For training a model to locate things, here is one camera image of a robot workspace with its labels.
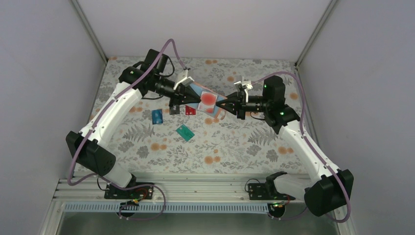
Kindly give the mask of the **red credit card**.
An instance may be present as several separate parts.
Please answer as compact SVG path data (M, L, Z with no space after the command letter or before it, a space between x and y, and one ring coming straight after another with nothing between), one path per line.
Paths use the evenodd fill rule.
M185 106L185 114L188 115L188 116L196 115L196 109L186 105Z

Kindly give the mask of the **white card red circle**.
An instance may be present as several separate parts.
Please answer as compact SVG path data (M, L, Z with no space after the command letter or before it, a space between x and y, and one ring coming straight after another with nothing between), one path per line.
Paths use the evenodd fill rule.
M217 95L203 91L200 97L201 102L198 104L198 110L208 114L213 114L216 106Z

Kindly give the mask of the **pink leather card holder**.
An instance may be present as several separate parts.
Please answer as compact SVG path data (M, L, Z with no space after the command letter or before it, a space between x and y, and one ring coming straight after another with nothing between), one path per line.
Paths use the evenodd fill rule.
M196 111L203 112L213 118L217 118L226 112L223 108L216 105L216 102L224 100L226 98L225 96L196 82L190 84L190 88L200 96L201 101L199 103L189 103L187 104L188 107L194 108Z

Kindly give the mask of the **black credit card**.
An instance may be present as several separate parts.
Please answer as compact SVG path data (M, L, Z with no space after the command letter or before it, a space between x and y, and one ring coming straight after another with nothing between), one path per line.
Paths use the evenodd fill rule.
M169 107L169 114L170 115L179 115L180 114L180 106L179 105L173 105Z

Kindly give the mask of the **teal credit card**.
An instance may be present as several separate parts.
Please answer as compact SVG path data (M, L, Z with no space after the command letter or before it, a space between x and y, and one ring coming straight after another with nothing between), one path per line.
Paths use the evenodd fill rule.
M176 129L176 132L185 140L191 140L195 134L184 124Z

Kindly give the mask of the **blue credit card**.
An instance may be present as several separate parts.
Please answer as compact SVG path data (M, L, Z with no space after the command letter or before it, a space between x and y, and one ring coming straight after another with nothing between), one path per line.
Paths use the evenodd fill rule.
M151 111L152 124L163 124L162 109Z

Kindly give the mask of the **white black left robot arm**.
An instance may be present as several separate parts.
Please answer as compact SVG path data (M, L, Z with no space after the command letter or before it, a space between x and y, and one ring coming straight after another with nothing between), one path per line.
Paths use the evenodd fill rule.
M176 81L170 80L169 75L163 74L168 61L169 56L150 49L143 61L122 72L112 95L97 115L79 132L67 134L66 142L72 155L68 176L70 186L78 184L71 178L74 165L80 164L116 187L123 198L132 197L136 193L136 177L117 163L116 156L107 150L109 141L129 110L149 92L168 98L170 109L178 109L181 105L199 106L207 95L215 94L196 84L186 67Z

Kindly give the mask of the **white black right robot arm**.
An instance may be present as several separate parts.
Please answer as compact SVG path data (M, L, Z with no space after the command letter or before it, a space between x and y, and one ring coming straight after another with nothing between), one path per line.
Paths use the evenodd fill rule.
M341 170L334 164L305 131L304 115L298 115L286 104L283 79L276 75L265 78L261 96L249 95L253 87L250 81L241 80L234 86L237 91L227 97L232 101L231 112L240 119L245 118L246 112L263 113L265 122L290 145L309 175L309 180L302 180L287 172L274 173L266 180L266 195L270 199L278 199L283 194L293 196L303 201L315 216L346 206L343 219L332 217L331 220L347 222L354 177L349 170Z

